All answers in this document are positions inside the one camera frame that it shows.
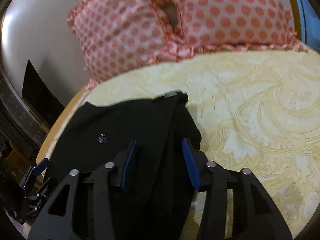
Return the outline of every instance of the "bed sheet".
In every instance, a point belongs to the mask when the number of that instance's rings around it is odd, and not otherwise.
[[[206,156],[226,169],[250,168],[297,236],[320,201],[319,54],[198,55],[120,75],[100,84],[84,102],[105,106],[171,90],[188,93],[187,108]],[[196,195],[181,239],[196,239],[204,200],[205,193]],[[230,215],[231,198],[228,204]],[[231,225],[228,219],[226,236]]]

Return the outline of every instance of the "bed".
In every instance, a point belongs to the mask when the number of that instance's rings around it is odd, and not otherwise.
[[[6,43],[2,43],[2,52],[5,70],[19,92],[21,75],[13,77],[15,66],[36,57],[37,52],[32,47],[13,57],[23,26],[32,21],[15,22],[12,18],[18,1],[13,0],[4,18],[2,40],[6,38]],[[296,1],[281,1],[292,10],[291,25],[299,37]],[[65,36],[62,32],[56,35],[56,19],[49,17],[46,21],[55,25],[46,30],[47,36],[55,37],[53,45],[61,44]],[[52,47],[43,42],[39,45],[44,52]],[[61,66],[83,64],[73,46],[77,46],[74,38],[63,48],[50,51],[47,60]],[[272,196],[293,237],[298,236],[320,203],[320,56],[312,50],[202,54],[119,75],[92,91],[81,89],[52,127],[37,162],[51,156],[68,121],[85,102],[105,106],[171,90],[188,93],[187,108],[201,132],[201,150],[207,157],[227,169],[250,168]],[[232,192],[229,197],[226,236],[232,228]],[[181,239],[196,238],[204,200],[203,193],[195,196]]]

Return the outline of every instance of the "folded black shirt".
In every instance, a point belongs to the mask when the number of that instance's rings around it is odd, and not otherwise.
[[[189,137],[195,149],[201,141],[187,101],[186,94],[172,92],[107,107],[86,103],[57,142],[45,179],[60,183],[72,169],[95,170],[111,162],[134,138],[139,146],[134,188],[111,198],[115,232],[122,240],[178,239],[194,193],[182,140]],[[101,135],[104,143],[98,141]],[[79,189],[78,195],[82,197],[76,201],[74,231],[94,238],[92,192]]]

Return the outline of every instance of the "silver bolt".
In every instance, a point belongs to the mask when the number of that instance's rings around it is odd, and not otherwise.
[[[245,175],[250,175],[250,174],[251,174],[251,171],[250,171],[248,168],[242,169],[242,172],[243,172]]]
[[[105,166],[107,169],[111,169],[111,168],[113,168],[113,167],[115,166],[115,164],[114,164],[113,162],[109,162],[109,163],[106,163],[104,166]]]
[[[76,176],[76,175],[79,174],[79,171],[76,170],[76,169],[74,169],[74,170],[70,171],[69,174],[70,174],[71,176]]]
[[[208,162],[207,162],[207,166],[208,166],[209,168],[214,168],[216,165],[217,165],[217,164],[216,164],[215,162],[213,162],[213,161],[208,161]]]

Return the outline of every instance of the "paisley pattern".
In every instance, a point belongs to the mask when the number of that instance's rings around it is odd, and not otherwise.
[[[320,202],[320,56],[311,50],[202,54],[119,75],[76,105],[104,106],[178,89],[188,93],[201,150],[224,168],[250,168],[297,236]],[[231,191],[229,196],[232,217]],[[205,193],[195,196],[180,239],[196,239],[204,200]],[[226,236],[231,228],[228,219]]]

